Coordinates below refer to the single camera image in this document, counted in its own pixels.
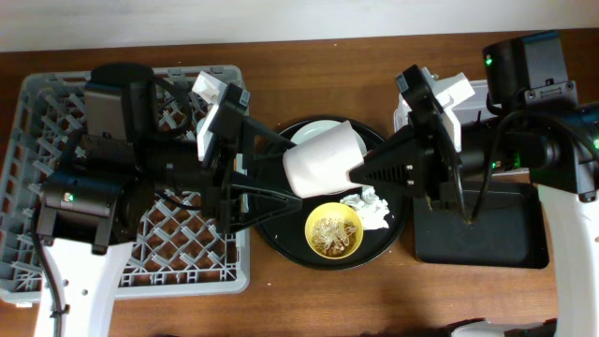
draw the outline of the white plastic bracket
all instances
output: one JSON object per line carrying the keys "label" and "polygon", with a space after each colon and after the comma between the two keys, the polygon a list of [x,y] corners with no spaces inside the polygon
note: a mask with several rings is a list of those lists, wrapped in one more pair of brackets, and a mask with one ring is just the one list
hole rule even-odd
{"label": "white plastic bracket", "polygon": [[[104,337],[109,334],[114,295],[131,257],[133,243],[109,247],[103,256],[92,254],[92,245],[66,239],[55,239],[52,246],[43,246],[44,255],[58,286],[63,306],[68,314],[62,316],[61,336]],[[47,284],[46,275],[43,284]],[[54,318],[50,289],[41,290],[37,314],[36,337],[53,336]]]}
{"label": "white plastic bracket", "polygon": [[599,200],[539,185],[558,287],[556,336],[599,336]]}
{"label": "white plastic bracket", "polygon": [[[461,125],[458,117],[456,117],[456,114],[453,112],[453,108],[475,95],[475,90],[463,73],[451,78],[437,80],[437,77],[431,75],[426,67],[423,67],[420,71],[422,71],[422,75],[431,87],[435,98],[437,98],[437,101],[439,101],[439,104],[441,104],[445,111],[445,113],[441,115],[443,126],[446,128],[447,134],[451,138],[456,152],[460,152]],[[398,112],[400,113],[399,127],[408,124],[408,112],[411,110],[412,109],[410,109],[402,99],[402,95],[400,95],[400,106],[398,107]]]}
{"label": "white plastic bracket", "polygon": [[204,160],[204,156],[208,151],[208,146],[212,139],[212,132],[209,127],[214,120],[214,116],[218,111],[219,104],[223,99],[223,93],[226,89],[226,83],[216,79],[214,76],[202,71],[197,76],[196,82],[192,87],[192,91],[202,97],[211,108],[206,115],[204,123],[197,124],[197,159]]}

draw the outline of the white cup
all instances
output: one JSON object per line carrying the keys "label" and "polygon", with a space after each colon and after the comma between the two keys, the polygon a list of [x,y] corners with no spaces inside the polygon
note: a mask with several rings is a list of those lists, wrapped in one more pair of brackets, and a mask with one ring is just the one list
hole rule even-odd
{"label": "white cup", "polygon": [[364,164],[349,121],[343,122],[283,155],[285,174],[300,198],[335,193],[361,184],[349,180],[349,171]]}

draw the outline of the yellow bowl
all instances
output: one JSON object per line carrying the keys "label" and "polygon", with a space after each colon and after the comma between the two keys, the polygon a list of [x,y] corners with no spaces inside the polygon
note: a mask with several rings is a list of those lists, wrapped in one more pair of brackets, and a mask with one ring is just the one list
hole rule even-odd
{"label": "yellow bowl", "polygon": [[[312,240],[312,231],[314,229],[314,225],[316,224],[316,221],[318,221],[322,218],[342,218],[344,220],[350,221],[351,223],[353,223],[355,226],[358,227],[358,231],[356,232],[356,242],[354,242],[354,245],[351,246],[349,249],[346,249],[343,252],[343,255],[336,256],[336,257],[326,256],[326,255],[321,254],[314,248],[314,242]],[[329,203],[322,204],[322,205],[316,207],[310,213],[310,215],[308,216],[308,220],[306,220],[305,233],[306,233],[306,241],[308,241],[310,248],[312,248],[312,250],[315,253],[319,254],[320,256],[322,256],[324,258],[328,258],[328,259],[341,259],[341,258],[346,258],[346,257],[354,254],[354,252],[356,252],[359,245],[362,243],[362,238],[364,237],[364,228],[362,227],[362,223],[359,220],[358,214],[354,210],[352,210],[349,206],[345,206],[339,202],[329,202]]]}

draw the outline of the wood surface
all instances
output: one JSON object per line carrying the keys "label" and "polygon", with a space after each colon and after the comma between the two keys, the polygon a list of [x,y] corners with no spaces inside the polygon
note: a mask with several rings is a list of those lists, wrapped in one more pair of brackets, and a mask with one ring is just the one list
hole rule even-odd
{"label": "wood surface", "polygon": [[[0,54],[0,155],[4,157],[22,79],[30,73],[89,70],[107,62],[149,66],[238,66],[251,113],[282,129],[314,115],[356,119],[389,136],[394,77],[416,63],[441,78],[485,78],[483,47],[518,33],[382,37]],[[562,33],[581,102],[599,97],[599,30]],[[527,323],[556,317],[553,264],[543,270],[418,262],[411,224],[375,261],[350,271],[312,271],[278,255],[252,231],[251,282],[238,295],[119,300],[113,336],[359,335],[440,327],[463,319]],[[33,334],[37,306],[0,304],[4,336]]]}

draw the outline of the black tray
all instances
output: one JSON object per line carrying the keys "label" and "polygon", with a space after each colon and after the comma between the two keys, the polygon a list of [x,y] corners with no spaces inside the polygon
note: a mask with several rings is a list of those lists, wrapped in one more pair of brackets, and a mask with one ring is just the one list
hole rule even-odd
{"label": "black tray", "polygon": [[[480,182],[464,182],[471,212]],[[416,255],[424,262],[543,269],[549,263],[543,213],[536,188],[491,182],[478,220],[471,226],[455,212],[432,212],[414,200]]]}
{"label": "black tray", "polygon": [[[306,120],[288,127],[281,132],[281,135],[291,139],[302,126],[318,120],[344,122],[347,119],[326,117]],[[354,130],[356,130],[362,139],[364,139],[364,143],[368,150],[372,150],[384,141],[381,135],[370,129],[368,126],[352,120],[349,121]],[[276,150],[279,149],[277,149],[275,145],[268,144],[262,153],[269,154]],[[272,164],[251,171],[250,174],[261,182],[270,183],[289,191],[291,190],[281,161],[272,162]],[[360,192],[361,189],[356,188],[332,196],[306,198],[303,200],[302,209],[299,212],[258,225],[256,226],[256,230],[270,247],[302,266],[319,270],[354,268],[380,256],[400,236],[411,211],[412,201],[410,198],[402,197],[399,194],[376,191],[377,195],[380,198],[384,198],[389,204],[388,207],[390,213],[385,218],[389,223],[389,228],[364,231],[362,244],[354,254],[347,258],[331,260],[319,256],[308,245],[304,234],[304,226],[308,215],[316,207],[327,202],[339,202],[344,196]],[[262,208],[268,208],[268,205],[256,201],[252,202],[250,205],[250,209],[260,210]]]}

